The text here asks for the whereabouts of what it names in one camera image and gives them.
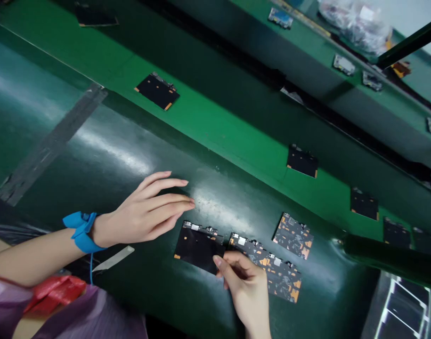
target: blue wrist strap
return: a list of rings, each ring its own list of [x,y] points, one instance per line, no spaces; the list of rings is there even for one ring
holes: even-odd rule
[[[97,213],[87,214],[75,212],[63,218],[63,223],[66,227],[75,228],[74,235],[71,239],[74,239],[75,245],[82,252],[94,253],[106,249],[105,247],[97,246],[87,234],[91,230],[97,215]]]

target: blue cord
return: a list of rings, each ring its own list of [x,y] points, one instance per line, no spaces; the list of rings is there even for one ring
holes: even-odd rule
[[[93,253],[91,254],[91,259],[89,261],[89,282],[93,286]]]

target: red bag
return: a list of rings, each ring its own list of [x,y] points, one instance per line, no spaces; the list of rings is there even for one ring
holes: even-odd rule
[[[72,275],[52,276],[33,287],[33,299],[25,308],[39,316],[51,314],[58,305],[69,305],[85,291],[87,284]]]

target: finger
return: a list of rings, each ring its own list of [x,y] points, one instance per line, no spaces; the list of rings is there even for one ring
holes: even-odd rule
[[[255,265],[247,256],[238,251],[226,251],[223,258],[231,265],[236,266],[245,273],[246,276],[258,274],[257,269],[261,269]]]
[[[169,217],[194,208],[195,204],[193,202],[172,202],[150,211],[146,215],[145,222],[147,225],[158,225]]]
[[[178,213],[172,217],[169,217],[167,220],[161,222],[157,226],[155,226],[146,237],[148,240],[154,240],[157,237],[161,236],[164,233],[167,233],[168,231],[171,231],[175,225],[176,221],[179,219],[179,217],[182,215],[181,213]]]
[[[240,287],[242,280],[233,271],[231,265],[225,259],[223,259],[218,255],[214,255],[213,260],[215,265],[223,274],[223,277],[225,278],[225,282],[227,283],[229,288],[232,291],[236,291]]]
[[[158,179],[167,178],[171,175],[171,171],[165,171],[165,172],[157,172],[153,173],[150,176],[146,177],[145,180],[143,180],[138,188],[135,190],[135,192],[139,192],[144,190],[146,187],[151,185],[153,182],[155,182]]]
[[[152,198],[158,195],[159,192],[165,188],[183,187],[183,186],[186,186],[187,184],[188,184],[187,180],[181,180],[181,179],[156,180],[148,187],[143,189],[141,192],[139,192],[138,197],[141,199]]]
[[[168,193],[168,194],[159,195],[157,197],[144,201],[143,206],[149,212],[151,210],[155,210],[156,208],[159,208],[166,204],[169,204],[172,202],[180,202],[180,201],[195,202],[194,199],[186,195]]]

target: sleeve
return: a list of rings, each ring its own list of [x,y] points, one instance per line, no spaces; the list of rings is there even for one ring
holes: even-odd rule
[[[33,293],[0,280],[0,339],[11,339]]]

